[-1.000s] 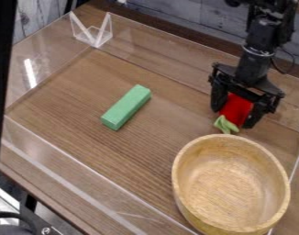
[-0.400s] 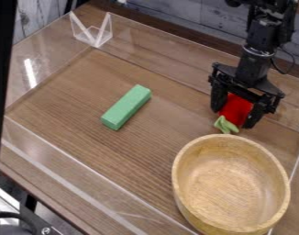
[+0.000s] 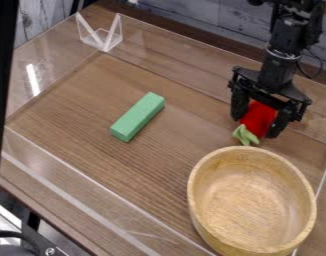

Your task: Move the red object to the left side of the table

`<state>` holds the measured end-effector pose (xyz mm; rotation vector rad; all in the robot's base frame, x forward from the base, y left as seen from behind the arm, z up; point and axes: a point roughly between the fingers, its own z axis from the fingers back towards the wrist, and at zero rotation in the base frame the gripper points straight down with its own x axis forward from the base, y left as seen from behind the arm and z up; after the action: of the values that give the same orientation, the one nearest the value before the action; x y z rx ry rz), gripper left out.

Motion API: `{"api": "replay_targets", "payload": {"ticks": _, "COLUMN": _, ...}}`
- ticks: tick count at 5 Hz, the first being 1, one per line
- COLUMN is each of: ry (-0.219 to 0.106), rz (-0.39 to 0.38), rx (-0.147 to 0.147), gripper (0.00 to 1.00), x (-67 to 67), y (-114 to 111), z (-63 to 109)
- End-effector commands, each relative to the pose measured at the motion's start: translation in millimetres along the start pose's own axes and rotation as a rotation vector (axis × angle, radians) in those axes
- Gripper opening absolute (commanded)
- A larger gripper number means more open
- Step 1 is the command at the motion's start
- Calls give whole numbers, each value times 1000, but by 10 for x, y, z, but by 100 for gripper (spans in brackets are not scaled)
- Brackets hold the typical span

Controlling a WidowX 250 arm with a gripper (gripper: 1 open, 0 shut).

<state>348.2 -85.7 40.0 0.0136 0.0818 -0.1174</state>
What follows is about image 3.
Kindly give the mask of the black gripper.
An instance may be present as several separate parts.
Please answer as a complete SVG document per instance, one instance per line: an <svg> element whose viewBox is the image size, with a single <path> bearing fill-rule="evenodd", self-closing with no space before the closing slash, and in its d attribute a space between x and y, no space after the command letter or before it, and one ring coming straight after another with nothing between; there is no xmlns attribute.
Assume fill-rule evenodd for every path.
<svg viewBox="0 0 326 256"><path fill-rule="evenodd" d="M312 99L292 82L272 89L260 83L260 71L240 66L233 68L229 88L232 89L232 117L236 121L248 112L250 100L280 111L266 134L270 139L280 136L292 122L302 120L306 109L313 104Z"/></svg>

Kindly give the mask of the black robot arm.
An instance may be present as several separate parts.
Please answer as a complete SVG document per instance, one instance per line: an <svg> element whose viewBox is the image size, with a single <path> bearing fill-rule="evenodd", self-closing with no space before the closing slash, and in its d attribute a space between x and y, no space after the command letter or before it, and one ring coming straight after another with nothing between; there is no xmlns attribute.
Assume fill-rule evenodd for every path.
<svg viewBox="0 0 326 256"><path fill-rule="evenodd" d="M262 67L233 68L232 117L250 136L276 138L294 121L301 121L312 99L294 85L302 70L302 53L320 42L326 0L248 0L250 5L273 5L270 41Z"/></svg>

